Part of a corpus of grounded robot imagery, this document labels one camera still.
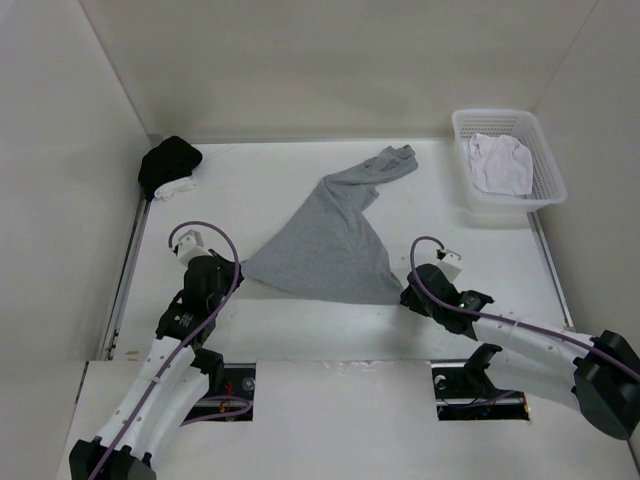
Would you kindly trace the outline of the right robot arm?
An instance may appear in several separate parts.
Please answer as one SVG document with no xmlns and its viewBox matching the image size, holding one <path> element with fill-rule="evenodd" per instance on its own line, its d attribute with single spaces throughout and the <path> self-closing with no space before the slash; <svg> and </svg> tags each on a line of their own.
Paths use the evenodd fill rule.
<svg viewBox="0 0 640 480">
<path fill-rule="evenodd" d="M 629 440 L 639 424 L 639 356 L 606 330 L 589 336 L 484 312 L 492 297 L 459 291 L 444 272 L 423 264 L 408 276 L 401 305 L 454 335 L 478 342 L 457 367 L 436 368 L 436 398 L 479 410 L 528 393 L 579 412 L 593 427 Z"/>
</svg>

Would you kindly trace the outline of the pale pink tank top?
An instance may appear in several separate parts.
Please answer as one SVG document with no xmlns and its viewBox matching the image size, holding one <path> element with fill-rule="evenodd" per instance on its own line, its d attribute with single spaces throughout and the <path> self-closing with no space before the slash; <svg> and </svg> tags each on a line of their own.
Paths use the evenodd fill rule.
<svg viewBox="0 0 640 480">
<path fill-rule="evenodd" d="M 471 179 L 480 191 L 510 196 L 532 193 L 533 156 L 519 140 L 474 133 L 468 148 Z"/>
</svg>

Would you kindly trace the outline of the white plastic basket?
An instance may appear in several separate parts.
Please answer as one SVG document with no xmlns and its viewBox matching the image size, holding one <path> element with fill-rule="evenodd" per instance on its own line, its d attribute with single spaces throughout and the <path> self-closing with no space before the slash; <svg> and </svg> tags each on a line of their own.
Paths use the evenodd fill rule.
<svg viewBox="0 0 640 480">
<path fill-rule="evenodd" d="M 469 208 L 481 214 L 526 214 L 564 202 L 567 191 L 538 119 L 530 112 L 509 109 L 462 109 L 451 116 L 463 191 Z M 475 134 L 491 138 L 510 136 L 532 156 L 532 192 L 494 194 L 480 190 L 472 179 L 469 140 Z"/>
</svg>

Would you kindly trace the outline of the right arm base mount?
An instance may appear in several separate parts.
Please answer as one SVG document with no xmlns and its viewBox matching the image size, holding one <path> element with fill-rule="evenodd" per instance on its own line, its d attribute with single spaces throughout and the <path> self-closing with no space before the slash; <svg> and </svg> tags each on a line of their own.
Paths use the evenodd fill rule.
<svg viewBox="0 0 640 480">
<path fill-rule="evenodd" d="M 490 361 L 502 350 L 482 344 L 467 360 L 431 364 L 436 414 L 440 421 L 529 421 L 522 392 L 497 389 L 487 376 Z"/>
</svg>

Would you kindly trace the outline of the white folded tank top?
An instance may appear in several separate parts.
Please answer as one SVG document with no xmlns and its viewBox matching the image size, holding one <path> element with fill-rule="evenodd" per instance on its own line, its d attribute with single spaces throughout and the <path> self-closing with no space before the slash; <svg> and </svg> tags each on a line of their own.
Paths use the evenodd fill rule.
<svg viewBox="0 0 640 480">
<path fill-rule="evenodd" d="M 153 194 L 153 198 L 162 201 L 169 201 L 177 194 L 193 190 L 196 187 L 197 182 L 193 176 L 183 177 L 167 182 L 158 187 Z"/>
</svg>

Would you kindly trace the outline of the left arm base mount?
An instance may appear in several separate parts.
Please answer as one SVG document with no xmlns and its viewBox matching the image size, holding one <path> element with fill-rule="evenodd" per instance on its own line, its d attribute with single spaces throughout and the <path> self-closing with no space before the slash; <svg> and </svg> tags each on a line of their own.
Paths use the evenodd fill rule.
<svg viewBox="0 0 640 480">
<path fill-rule="evenodd" d="M 236 415 L 254 401 L 257 365 L 255 363 L 231 363 L 224 366 L 218 380 L 210 382 L 207 392 L 196 402 L 185 417 L 185 422 L 251 421 L 253 408 Z"/>
</svg>

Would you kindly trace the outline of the black folded tank top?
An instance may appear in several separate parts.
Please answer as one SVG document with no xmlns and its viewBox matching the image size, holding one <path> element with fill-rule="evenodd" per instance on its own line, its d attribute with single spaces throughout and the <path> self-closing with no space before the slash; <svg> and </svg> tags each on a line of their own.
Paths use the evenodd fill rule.
<svg viewBox="0 0 640 480">
<path fill-rule="evenodd" d="M 137 180 L 144 199 L 151 201 L 158 188 L 190 176 L 202 159 L 202 153 L 179 136 L 163 140 L 142 158 Z"/>
</svg>

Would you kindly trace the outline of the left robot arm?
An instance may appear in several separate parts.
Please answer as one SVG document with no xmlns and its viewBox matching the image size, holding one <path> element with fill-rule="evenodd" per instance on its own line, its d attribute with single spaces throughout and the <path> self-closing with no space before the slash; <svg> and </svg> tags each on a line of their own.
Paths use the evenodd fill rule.
<svg viewBox="0 0 640 480">
<path fill-rule="evenodd" d="M 154 479 L 161 455 L 202 399 L 224 387 L 224 360 L 205 342 L 243 280 L 238 260 L 198 249 L 160 317 L 150 351 L 108 422 L 69 454 L 74 479 Z"/>
</svg>

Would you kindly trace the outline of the grey tank top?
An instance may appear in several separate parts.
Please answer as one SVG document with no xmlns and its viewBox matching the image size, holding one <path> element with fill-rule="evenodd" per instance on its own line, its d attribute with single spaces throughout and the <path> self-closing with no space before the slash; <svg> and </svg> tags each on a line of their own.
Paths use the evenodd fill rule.
<svg viewBox="0 0 640 480">
<path fill-rule="evenodd" d="M 409 145 L 323 177 L 285 226 L 245 260 L 244 275 L 288 294 L 347 304 L 394 305 L 402 285 L 364 216 L 377 187 L 418 168 Z"/>
</svg>

